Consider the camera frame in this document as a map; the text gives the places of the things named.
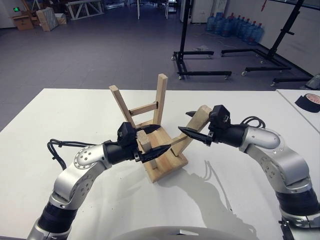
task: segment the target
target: black tape roll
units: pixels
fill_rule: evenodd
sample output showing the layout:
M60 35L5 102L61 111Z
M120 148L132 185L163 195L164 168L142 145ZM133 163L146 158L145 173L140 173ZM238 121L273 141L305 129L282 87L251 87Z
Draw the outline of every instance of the black tape roll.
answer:
M320 96L308 93L304 96L300 96L297 101L295 101L300 108L311 113L320 112Z

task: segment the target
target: metal frame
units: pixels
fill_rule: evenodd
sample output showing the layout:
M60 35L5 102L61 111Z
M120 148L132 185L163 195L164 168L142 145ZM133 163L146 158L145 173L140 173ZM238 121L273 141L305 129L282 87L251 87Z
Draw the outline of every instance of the metal frame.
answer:
M222 50L221 51L221 56L224 57L224 54L227 53L243 53L243 52L254 52L258 56L263 57L265 60L268 60L269 62L273 63L274 67L269 67L269 66L258 66L258 67L246 67L245 70L241 73L242 76L247 75L248 72L255 72L255 71L282 71L282 70L290 70L291 67L287 66L286 64L278 61L275 59L275 54L277 52L277 48L280 45L281 41L283 40L284 36L286 34L294 35L293 32L290 31L292 25L294 24L295 20L297 19L299 13L300 13L300 8L302 4L304 3L305 0L298 0L296 3L294 9L292 10L292 13L290 14L288 20L286 21L283 29L280 30L280 34L276 41L274 42L272 48L267 52L263 52L260 49L257 48L248 48L248 49L227 49L227 50Z
M92 3L95 3L95 2L99 2L99 3L98 3L98 9L92 4ZM73 5L79 5L79 8L78 8L76 14L73 12L73 9L72 9L72 7L71 7L71 6L73 6ZM95 12L97 12L97 14L90 15L89 9L88 9L88 5L89 5ZM68 9L69 9L69 12L70 12L70 15L71 15L71 20L84 19L84 18L89 18L89 17L93 17L93 16L97 16L97 15L104 14L103 7L101 7L101 0L71 1L71 2L68 2L68 3L66 4L66 6L67 6ZM84 6L84 9L85 9L85 12L86 12L86 16L79 17L79 14L80 14L81 10L83 9L83 6Z
M271 87L274 87L278 83L291 83L291 82L308 82L311 77L275 77L271 83Z
M171 60L176 62L178 68L177 74L179 75L179 80L185 79L185 76L224 76L227 80L231 76L231 71L188 71L186 64L184 62L185 55L207 55L208 59L212 58L214 51L185 51L186 33L188 27L188 17L189 11L191 9L191 0L185 1L185 10L183 15L183 27L182 36L180 43L180 51L174 51Z
M38 0L33 0L32 10L34 10L35 4L38 6L38 9L41 9L39 1Z

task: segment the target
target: water bottle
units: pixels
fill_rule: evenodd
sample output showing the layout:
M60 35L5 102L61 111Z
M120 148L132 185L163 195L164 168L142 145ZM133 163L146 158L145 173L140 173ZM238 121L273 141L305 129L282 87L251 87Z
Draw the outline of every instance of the water bottle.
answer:
M249 45L257 45L258 42L260 42L261 37L265 32L261 25L262 23L259 23L259 26L252 31L251 36L248 38L247 42Z
M250 22L249 21L250 21L250 18L248 18L246 20L246 22L241 25L241 27L239 29L239 32L238 32L238 35L237 35L238 38L242 39L244 37L244 34L245 34L246 30L247 30L247 27L250 26Z
M231 15L227 17L227 19L228 19L228 20L233 20L233 19L234 19L234 14L235 14L235 13L232 12Z
M240 19L240 15L238 16L237 19L234 19L233 22L232 22L232 29L231 29L231 33L232 34L236 34L236 31L237 31L237 24L241 21Z
M223 15L219 20L216 21L215 26L214 26L214 30L213 30L214 34L219 34L219 35L221 34L222 28L224 27L224 24L225 24L225 21L226 21L226 18L223 17Z
M222 37L230 37L231 36L231 30L232 30L232 26L233 26L233 20L234 20L234 16L228 16L228 18L225 20L223 27L222 27L222 31L221 31L221 36Z
M248 26L248 27L246 28L245 33L244 33L243 38L242 38L242 40L243 40L244 42L248 42L248 38L251 36L252 31L253 31L256 27L257 27L257 26L256 26L256 21L254 21L251 26Z
M238 34L240 34L240 29L242 24L245 23L245 17L242 17L242 19L238 22L238 24L236 25L236 30L235 30L235 35L238 36Z
M215 19L216 18L214 17L214 14L208 17L208 20L206 21L206 28L205 28L207 32L212 32L214 30Z

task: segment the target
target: white table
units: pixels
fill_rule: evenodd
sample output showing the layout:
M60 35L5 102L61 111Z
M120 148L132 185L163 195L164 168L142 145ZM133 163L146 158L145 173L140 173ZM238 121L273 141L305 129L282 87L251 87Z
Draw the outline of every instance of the white table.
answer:
M290 103L298 111L298 113L300 113L305 118L305 120L307 120L314 127L314 129L316 129L320 133L320 112L309 112L295 104L300 96L304 96L306 94L315 94L320 96L320 91L284 89L277 89L276 91L281 94L284 99L286 99L288 103Z
M129 108L150 103L156 95L156 91L150 90L121 93ZM258 116L268 128L282 134L288 146L307 161L320 198L320 135L280 94L167 91L162 126L171 137L177 136L177 126L185 126L189 121L185 112L204 104L224 104L234 124L247 116ZM136 122L148 120L151 115L139 115ZM50 138L97 144L116 140L123 120L108 90L40 92L0 132L0 236L26 238L47 204L61 172L46 147ZM76 151L73 147L58 149L67 165ZM247 240L282 239L278 201L258 163L223 144L206 147L193 141L184 154L189 164L155 184L150 182L141 163L134 161L122 162L104 172L78 210L69 239L111 239L151 226L208 227ZM209 161L218 178L213 173L204 179L205 161Z

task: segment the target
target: gray object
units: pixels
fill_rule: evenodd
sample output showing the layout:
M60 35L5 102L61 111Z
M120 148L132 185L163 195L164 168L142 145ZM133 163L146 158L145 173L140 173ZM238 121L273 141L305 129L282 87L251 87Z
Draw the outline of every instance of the gray object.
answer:
M320 90L320 73L310 79L304 86L300 87L301 90Z
M147 227L120 235L113 240L243 240L222 231L192 226Z

